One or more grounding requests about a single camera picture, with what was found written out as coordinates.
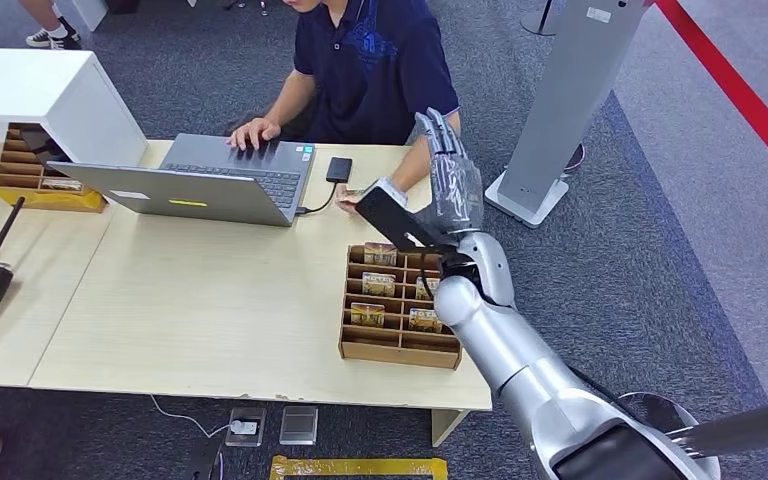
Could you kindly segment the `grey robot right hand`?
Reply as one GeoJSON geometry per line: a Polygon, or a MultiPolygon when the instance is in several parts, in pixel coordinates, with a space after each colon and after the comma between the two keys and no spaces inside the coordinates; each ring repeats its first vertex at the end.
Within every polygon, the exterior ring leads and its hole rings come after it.
{"type": "Polygon", "coordinates": [[[432,200],[420,218],[445,235],[480,231],[483,224],[483,182],[459,133],[436,109],[415,114],[428,144],[432,200]]]}

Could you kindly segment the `person's right hand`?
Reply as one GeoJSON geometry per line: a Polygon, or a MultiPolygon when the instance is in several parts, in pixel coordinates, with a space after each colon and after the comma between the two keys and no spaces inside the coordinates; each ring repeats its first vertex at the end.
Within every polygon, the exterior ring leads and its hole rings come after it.
{"type": "Polygon", "coordinates": [[[280,136],[278,123],[263,117],[256,117],[235,127],[228,135],[226,143],[240,151],[259,150],[263,145],[280,136]]]}

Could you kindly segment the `person's left hand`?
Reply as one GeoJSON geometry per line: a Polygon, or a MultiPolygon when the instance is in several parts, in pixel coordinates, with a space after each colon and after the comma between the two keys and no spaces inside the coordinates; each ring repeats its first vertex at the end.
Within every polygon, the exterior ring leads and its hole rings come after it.
{"type": "Polygon", "coordinates": [[[338,184],[334,194],[334,203],[348,213],[357,214],[357,204],[365,194],[365,189],[349,189],[344,184],[338,184]]]}

